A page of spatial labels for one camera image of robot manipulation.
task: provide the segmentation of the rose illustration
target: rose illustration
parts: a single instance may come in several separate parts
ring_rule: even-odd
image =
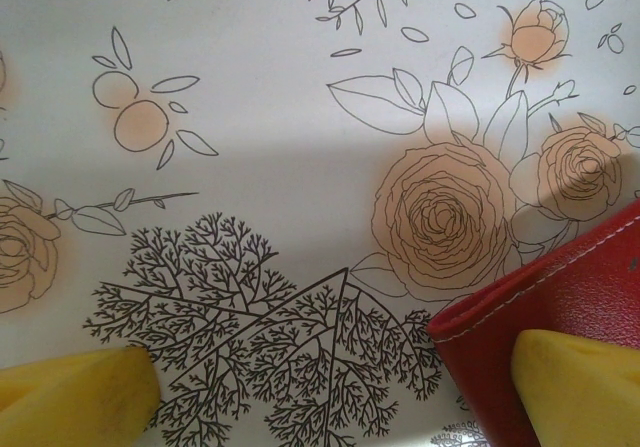
[[[542,145],[542,155],[523,159],[511,184],[520,199],[543,207],[551,218],[591,220],[620,196],[620,154],[603,133],[574,127],[551,135]]]
[[[484,147],[457,140],[407,150],[376,195],[373,234],[421,300],[494,280],[514,247],[509,172]]]
[[[562,54],[569,40],[569,24],[564,9],[550,0],[532,0],[515,21],[505,7],[500,8],[511,20],[511,40],[484,57],[504,55],[514,59],[516,71],[507,90],[509,98],[523,69],[526,82],[530,67],[540,69],[539,64]]]
[[[0,313],[44,294],[56,273],[60,230],[35,211],[0,198]]]

